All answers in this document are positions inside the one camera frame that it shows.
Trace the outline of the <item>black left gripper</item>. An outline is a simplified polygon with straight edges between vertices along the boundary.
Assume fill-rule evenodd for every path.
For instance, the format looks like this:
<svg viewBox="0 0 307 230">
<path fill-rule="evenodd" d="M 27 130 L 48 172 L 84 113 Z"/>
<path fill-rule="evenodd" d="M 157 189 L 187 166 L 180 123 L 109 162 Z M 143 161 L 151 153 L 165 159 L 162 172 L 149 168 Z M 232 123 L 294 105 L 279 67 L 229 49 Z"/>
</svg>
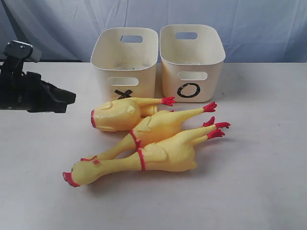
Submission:
<svg viewBox="0 0 307 230">
<path fill-rule="evenodd" d="M 23 72 L 24 60 L 7 56 L 0 67 L 1 110 L 27 110 L 29 113 L 66 113 L 76 94 L 43 81 L 36 72 Z M 48 103 L 53 100 L 64 103 Z"/>
</svg>

